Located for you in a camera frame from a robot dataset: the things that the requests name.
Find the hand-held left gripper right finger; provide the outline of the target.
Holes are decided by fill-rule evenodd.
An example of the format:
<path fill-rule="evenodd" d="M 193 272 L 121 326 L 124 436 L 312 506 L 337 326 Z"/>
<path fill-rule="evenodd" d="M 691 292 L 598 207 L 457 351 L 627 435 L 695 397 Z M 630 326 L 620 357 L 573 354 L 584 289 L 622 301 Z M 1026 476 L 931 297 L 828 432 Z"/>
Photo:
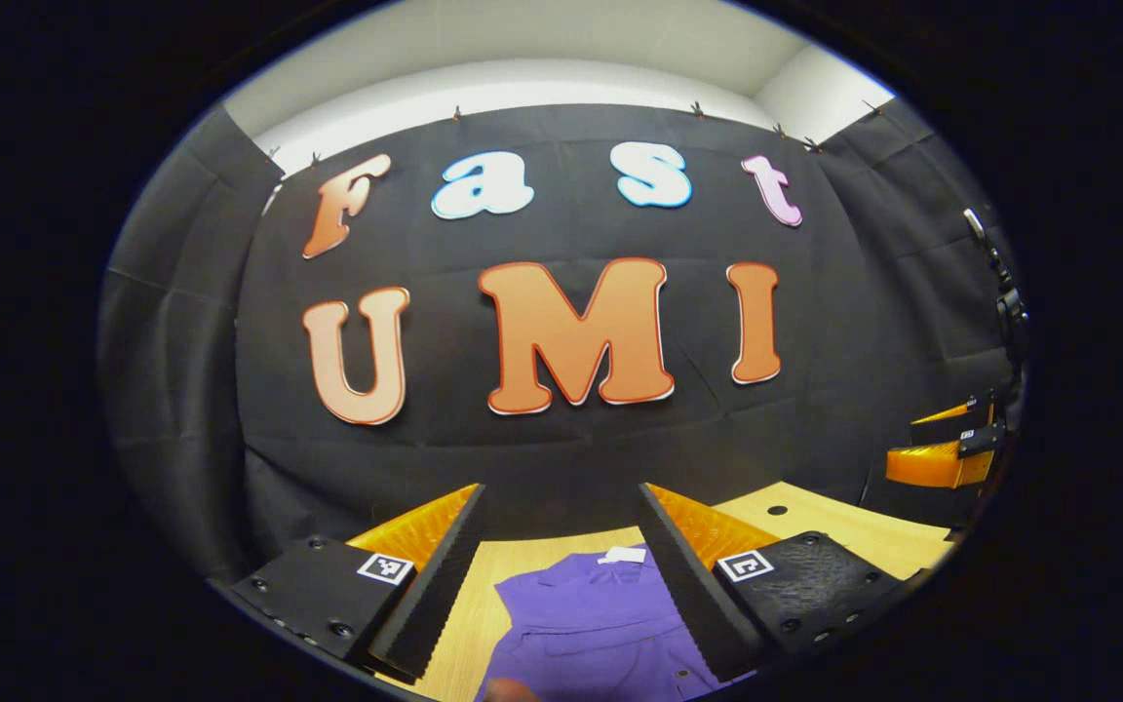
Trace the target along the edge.
<path fill-rule="evenodd" d="M 722 683 L 772 674 L 850 640 L 930 576 L 900 578 L 819 530 L 768 534 L 641 484 L 639 529 L 670 600 Z"/>

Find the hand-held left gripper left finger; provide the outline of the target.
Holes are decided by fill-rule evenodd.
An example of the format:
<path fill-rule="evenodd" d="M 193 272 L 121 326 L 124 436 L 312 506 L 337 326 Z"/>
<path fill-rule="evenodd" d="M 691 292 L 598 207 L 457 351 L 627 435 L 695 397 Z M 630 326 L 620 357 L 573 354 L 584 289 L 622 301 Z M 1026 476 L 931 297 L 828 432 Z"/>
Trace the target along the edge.
<path fill-rule="evenodd" d="M 298 539 L 231 585 L 232 604 L 346 665 L 416 683 L 481 545 L 484 491 L 454 490 L 349 539 Z"/>

